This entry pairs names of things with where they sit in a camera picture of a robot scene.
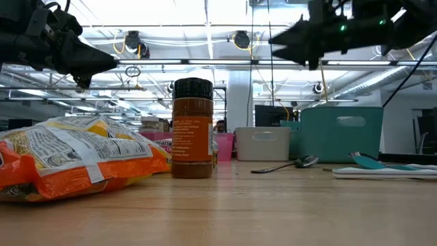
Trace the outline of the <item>small grey plastic bin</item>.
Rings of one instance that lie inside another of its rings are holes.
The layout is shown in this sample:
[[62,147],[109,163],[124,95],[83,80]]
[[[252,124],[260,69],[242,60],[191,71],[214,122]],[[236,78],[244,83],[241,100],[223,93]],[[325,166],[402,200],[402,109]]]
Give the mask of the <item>small grey plastic bin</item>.
[[239,127],[235,130],[239,161],[287,161],[291,130],[288,127]]

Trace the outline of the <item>pink plastic tray bin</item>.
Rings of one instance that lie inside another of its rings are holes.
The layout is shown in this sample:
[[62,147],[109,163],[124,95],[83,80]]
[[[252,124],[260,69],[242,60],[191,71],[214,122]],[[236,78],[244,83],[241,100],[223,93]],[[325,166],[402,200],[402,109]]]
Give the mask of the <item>pink plastic tray bin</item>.
[[[155,142],[159,139],[172,138],[172,132],[164,133],[141,133],[147,139]],[[231,154],[233,150],[234,134],[233,133],[216,133],[215,142],[218,144],[218,161],[231,161]]]

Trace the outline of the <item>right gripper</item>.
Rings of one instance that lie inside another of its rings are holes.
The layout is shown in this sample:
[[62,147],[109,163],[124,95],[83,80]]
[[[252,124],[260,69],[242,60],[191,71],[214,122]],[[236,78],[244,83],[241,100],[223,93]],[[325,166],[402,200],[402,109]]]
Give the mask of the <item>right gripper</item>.
[[[301,15],[292,27],[270,38],[270,44],[289,45],[273,51],[272,54],[302,66],[308,65],[309,70],[316,70],[325,53],[341,49],[335,43],[339,42],[347,29],[348,18],[343,13],[343,7],[349,1],[351,0],[310,0],[307,24]],[[304,45],[290,45],[302,39]]]

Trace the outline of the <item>white-lid spice jar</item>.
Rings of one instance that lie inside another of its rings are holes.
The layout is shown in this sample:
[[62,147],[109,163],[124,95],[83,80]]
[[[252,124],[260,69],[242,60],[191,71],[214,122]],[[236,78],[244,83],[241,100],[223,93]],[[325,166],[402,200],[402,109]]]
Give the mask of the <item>white-lid spice jar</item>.
[[139,127],[140,133],[161,133],[163,132],[163,123],[159,118],[155,116],[142,116],[141,126]]

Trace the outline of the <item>dark metal spoon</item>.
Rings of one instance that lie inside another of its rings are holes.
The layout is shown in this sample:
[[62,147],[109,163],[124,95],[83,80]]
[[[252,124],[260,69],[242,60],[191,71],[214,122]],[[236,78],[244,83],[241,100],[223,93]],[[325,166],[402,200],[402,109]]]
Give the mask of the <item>dark metal spoon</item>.
[[319,161],[319,158],[313,155],[309,155],[309,156],[304,156],[302,158],[298,158],[294,161],[292,161],[291,163],[285,164],[285,165],[280,165],[280,166],[276,166],[276,167],[269,167],[266,169],[259,169],[259,170],[251,170],[252,174],[267,174],[270,172],[274,172],[277,171],[279,169],[283,169],[285,167],[291,167],[294,166],[295,168],[309,168],[314,166],[315,164],[317,164]]

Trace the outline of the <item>white pillar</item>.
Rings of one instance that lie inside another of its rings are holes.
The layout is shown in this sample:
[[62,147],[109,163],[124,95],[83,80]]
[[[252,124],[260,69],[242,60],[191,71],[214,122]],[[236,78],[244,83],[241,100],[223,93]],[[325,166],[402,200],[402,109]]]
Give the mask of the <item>white pillar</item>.
[[227,84],[227,128],[253,125],[253,90],[250,70],[231,71]]

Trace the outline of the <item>silver ventilation duct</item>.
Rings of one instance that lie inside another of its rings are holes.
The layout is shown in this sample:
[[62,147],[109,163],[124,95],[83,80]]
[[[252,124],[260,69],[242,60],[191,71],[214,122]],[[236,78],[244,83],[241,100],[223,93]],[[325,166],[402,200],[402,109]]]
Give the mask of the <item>silver ventilation duct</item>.
[[359,96],[361,94],[366,94],[367,92],[372,92],[392,82],[404,79],[410,74],[417,63],[418,60],[397,61],[397,65],[394,68],[382,72],[373,72],[370,75],[353,81],[336,91],[332,96],[329,96],[329,98],[338,99],[350,94]]

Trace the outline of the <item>small black monitor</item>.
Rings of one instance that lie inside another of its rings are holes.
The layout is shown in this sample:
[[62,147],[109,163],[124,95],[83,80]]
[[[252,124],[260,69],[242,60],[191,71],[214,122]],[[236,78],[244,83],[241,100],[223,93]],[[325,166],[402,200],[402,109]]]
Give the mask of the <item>small black monitor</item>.
[[33,126],[33,120],[32,119],[9,119],[8,120],[8,129],[14,130],[18,128],[24,128]]

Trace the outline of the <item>black office chair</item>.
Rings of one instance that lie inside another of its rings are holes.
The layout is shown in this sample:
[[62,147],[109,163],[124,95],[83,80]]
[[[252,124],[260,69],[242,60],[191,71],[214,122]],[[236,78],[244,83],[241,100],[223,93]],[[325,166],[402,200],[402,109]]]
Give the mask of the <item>black office chair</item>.
[[413,109],[412,123],[416,153],[437,155],[437,107]]

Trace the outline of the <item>teal plastic bin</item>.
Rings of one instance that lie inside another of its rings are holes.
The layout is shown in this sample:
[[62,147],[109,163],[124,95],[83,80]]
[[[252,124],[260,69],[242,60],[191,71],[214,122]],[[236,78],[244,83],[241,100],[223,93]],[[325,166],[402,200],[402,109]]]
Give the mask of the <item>teal plastic bin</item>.
[[281,120],[290,128],[290,158],[313,155],[321,163],[351,163],[354,152],[378,157],[382,107],[313,107],[300,120]]

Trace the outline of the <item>orange ramen packet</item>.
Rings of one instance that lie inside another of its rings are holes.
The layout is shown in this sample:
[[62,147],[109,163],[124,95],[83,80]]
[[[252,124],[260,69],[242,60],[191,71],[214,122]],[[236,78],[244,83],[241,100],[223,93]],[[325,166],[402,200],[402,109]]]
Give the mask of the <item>orange ramen packet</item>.
[[35,125],[0,133],[0,201],[43,202],[114,191],[170,170],[170,156],[132,133]]

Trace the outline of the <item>black metal stand frame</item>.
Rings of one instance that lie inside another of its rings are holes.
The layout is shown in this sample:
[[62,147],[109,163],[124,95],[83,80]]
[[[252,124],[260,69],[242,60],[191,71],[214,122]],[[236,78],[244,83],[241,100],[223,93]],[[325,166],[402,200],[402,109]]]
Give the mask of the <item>black metal stand frame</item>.
[[[224,124],[224,129],[223,132],[227,133],[227,88],[226,87],[219,87],[219,86],[214,86],[213,87],[214,92],[218,95],[218,97],[221,98],[221,100],[224,102],[224,110],[223,110],[223,124]],[[221,96],[217,91],[218,90],[223,90],[224,96]]]

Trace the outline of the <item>black-lid orange spice jar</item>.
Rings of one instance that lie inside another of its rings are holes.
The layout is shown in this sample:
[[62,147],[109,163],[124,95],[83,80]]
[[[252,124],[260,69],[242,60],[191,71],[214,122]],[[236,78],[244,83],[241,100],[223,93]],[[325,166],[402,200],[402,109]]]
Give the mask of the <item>black-lid orange spice jar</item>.
[[171,175],[209,178],[213,170],[213,84],[189,77],[173,84]]

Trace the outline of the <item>long ceiling light strip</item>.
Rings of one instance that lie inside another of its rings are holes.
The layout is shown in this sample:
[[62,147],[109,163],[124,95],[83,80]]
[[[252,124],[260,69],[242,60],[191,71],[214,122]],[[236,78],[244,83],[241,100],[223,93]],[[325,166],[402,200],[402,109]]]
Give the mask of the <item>long ceiling light strip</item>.
[[[286,60],[244,60],[244,59],[116,59],[118,64],[123,65],[297,65],[293,61]],[[415,66],[419,61],[359,61],[359,60],[322,60],[323,66]]]

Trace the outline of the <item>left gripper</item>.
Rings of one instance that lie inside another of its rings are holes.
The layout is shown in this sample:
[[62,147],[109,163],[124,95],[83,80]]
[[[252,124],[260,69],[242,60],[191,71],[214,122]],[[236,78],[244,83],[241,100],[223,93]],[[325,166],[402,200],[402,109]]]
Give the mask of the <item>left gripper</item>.
[[80,88],[89,88],[95,74],[117,67],[113,56],[80,41],[77,19],[57,8],[38,8],[25,30],[23,62],[35,70],[70,72]]

